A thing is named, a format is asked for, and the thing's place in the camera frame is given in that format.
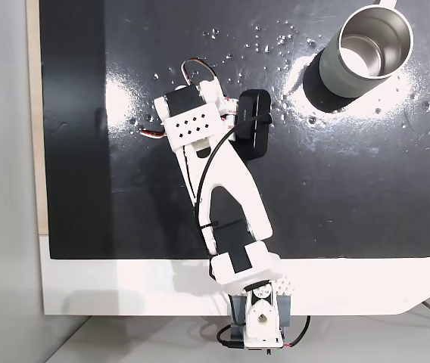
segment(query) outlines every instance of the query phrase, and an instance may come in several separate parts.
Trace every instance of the cup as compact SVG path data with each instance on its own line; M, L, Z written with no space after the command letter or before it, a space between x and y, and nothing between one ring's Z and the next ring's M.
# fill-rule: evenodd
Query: cup
M381 0L355 11L332 37L319 61L329 91L357 98L404 66L412 53L413 32L395 5L396 0Z

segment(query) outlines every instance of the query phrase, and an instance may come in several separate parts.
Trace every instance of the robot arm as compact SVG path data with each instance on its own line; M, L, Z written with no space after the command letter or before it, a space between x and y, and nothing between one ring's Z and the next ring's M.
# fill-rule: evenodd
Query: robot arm
M247 294L244 346L281 348L271 283L282 277L280 258L263 242L273 231L257 186L232 145L224 141L227 134L221 116L228 111L218 79L178 87L157 98L154 105L189 186L213 278L229 295ZM213 225L210 199L215 187L225 188L239 202L245 221Z

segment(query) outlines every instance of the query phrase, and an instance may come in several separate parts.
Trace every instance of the stainless steel cup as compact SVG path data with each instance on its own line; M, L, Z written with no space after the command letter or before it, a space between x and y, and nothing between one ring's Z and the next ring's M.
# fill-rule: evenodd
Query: stainless steel cup
M335 95L364 95L399 70L412 53L412 28L393 9L396 1L375 3L355 11L322 52L319 74Z

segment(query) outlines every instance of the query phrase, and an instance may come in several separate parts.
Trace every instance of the black table surface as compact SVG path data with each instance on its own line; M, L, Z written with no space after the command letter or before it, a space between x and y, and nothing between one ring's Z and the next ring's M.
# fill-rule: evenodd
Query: black table surface
M430 2L397 4L415 37L398 76L341 109L319 88L318 53L367 4L41 0L51 257L206 257L167 139L139 134L161 128L152 100L184 84L190 57L213 65L229 97L271 94L268 151L248 168L272 252L430 256ZM214 193L212 215L229 215Z

